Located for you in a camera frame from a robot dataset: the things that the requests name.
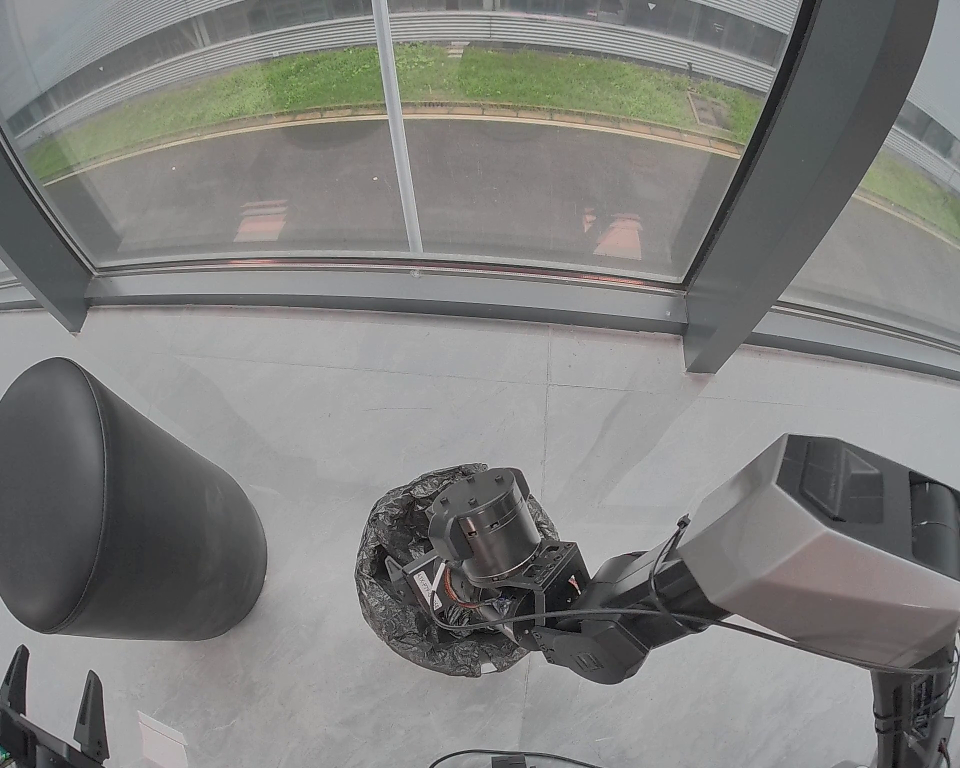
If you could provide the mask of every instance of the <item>black stool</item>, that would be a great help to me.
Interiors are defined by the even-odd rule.
[[[30,629],[216,637],[266,568],[233,478],[76,363],[37,363],[0,399],[0,598]]]

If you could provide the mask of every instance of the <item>green lawn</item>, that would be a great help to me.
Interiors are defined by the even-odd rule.
[[[876,156],[860,186],[960,241],[960,198],[887,152]]]
[[[696,124],[689,89],[725,102],[745,143],[759,100],[717,83],[617,60],[535,51],[468,47],[451,59],[442,46],[396,47],[400,96],[406,102],[477,102],[603,112],[678,128]],[[162,137],[204,131],[230,120],[318,108],[383,104],[377,54],[350,48],[236,67],[192,84],[132,99],[76,128],[39,142],[27,161],[41,179]]]

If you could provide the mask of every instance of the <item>asphalt road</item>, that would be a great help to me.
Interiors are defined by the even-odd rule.
[[[406,132],[428,252],[666,279],[684,274],[690,243],[722,194],[698,196],[701,180],[725,184],[734,167],[687,147],[576,128],[431,119],[409,120]],[[383,120],[207,139],[114,162],[47,192],[102,264],[407,247]],[[955,248],[852,200],[787,297],[928,332],[943,326],[960,338],[958,264]]]

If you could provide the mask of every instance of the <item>trash bag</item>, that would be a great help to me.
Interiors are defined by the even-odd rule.
[[[444,488],[487,469],[486,464],[426,472],[407,485],[388,491],[373,505],[357,552],[354,578],[360,610],[376,635],[414,664],[458,677],[480,677],[480,666],[489,661],[497,672],[509,669],[527,651],[493,629],[467,626],[470,609],[446,611],[449,624],[465,625],[461,633],[441,630],[419,606],[409,606],[393,596],[384,561],[389,555],[407,565],[429,552],[426,511]],[[527,499],[530,514],[546,539],[557,539],[557,529],[539,502]]]

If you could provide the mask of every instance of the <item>gray tile floor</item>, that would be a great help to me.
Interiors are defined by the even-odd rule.
[[[754,348],[705,377],[684,375],[676,338],[560,326],[105,308],[72,337],[42,312],[0,313],[0,392],[52,355],[233,473],[270,544],[253,613],[207,642],[39,636],[0,608],[2,663],[19,642],[33,653],[40,725],[70,734],[85,671],[100,674],[113,766],[144,764],[138,711],[182,731],[197,767],[425,768],[467,747],[609,768],[866,761],[866,672],[719,629],[614,687],[533,656],[480,680],[420,669],[360,616],[361,528],[380,494],[422,471],[517,466],[596,568],[662,540],[785,431],[960,485],[957,385]]]

